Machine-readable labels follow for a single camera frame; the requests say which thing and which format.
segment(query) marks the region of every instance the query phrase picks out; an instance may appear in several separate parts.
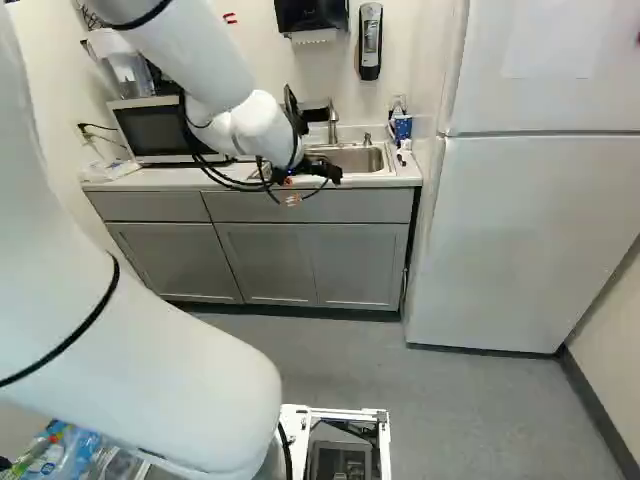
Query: electrical outlet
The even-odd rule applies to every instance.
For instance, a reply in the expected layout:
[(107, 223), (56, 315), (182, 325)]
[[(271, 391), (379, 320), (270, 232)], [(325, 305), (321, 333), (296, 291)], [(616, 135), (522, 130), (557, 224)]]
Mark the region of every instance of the electrical outlet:
[(403, 112), (407, 111), (407, 95), (405, 93), (394, 93), (389, 101), (389, 118), (396, 105), (400, 105)]

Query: wall-mounted dispenser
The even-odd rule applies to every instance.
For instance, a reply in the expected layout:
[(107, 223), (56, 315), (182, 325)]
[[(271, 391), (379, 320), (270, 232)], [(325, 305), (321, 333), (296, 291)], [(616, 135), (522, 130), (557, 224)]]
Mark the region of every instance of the wall-mounted dispenser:
[(278, 30), (292, 40), (323, 41), (349, 30), (349, 0), (274, 0), (274, 6)]
[(358, 69), (362, 80), (377, 80), (382, 66), (382, 13), (379, 3), (365, 3), (360, 7), (360, 37)]

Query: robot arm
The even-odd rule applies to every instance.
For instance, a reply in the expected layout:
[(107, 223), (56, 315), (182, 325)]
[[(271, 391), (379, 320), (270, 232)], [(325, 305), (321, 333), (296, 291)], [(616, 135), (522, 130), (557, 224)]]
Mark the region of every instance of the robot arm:
[[(114, 23), (160, 5), (128, 40), (185, 87), (194, 112), (228, 112), (251, 153), (286, 164), (287, 119), (253, 90), (203, 0), (94, 1)], [(60, 206), (4, 5), (0, 84), (0, 398), (102, 432), (188, 478), (253, 478), (274, 450), (276, 368), (120, 271)]]
[(89, 4), (185, 89), (191, 130), (200, 141), (229, 155), (262, 156), (281, 169), (300, 163), (302, 142), (298, 138), (294, 152), (292, 125), (269, 93), (254, 89), (240, 52), (204, 0)]

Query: refrigerator door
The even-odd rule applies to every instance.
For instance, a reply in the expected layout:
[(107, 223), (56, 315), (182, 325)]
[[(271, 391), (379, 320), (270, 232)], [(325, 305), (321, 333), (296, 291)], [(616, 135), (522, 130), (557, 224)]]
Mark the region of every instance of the refrigerator door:
[(457, 0), (455, 11), (441, 132), (640, 131), (637, 0)]
[(432, 224), (423, 212), (416, 230), (429, 233), (416, 234), (407, 340), (555, 352), (640, 232), (640, 137), (443, 144)]

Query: blue cup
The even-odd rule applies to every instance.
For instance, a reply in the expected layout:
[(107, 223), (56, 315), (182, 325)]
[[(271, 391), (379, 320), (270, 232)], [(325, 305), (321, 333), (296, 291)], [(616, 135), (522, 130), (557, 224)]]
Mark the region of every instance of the blue cup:
[(413, 128), (413, 117), (411, 115), (398, 115), (393, 117), (395, 120), (396, 145), (400, 146), (402, 140), (411, 138), (411, 130)]

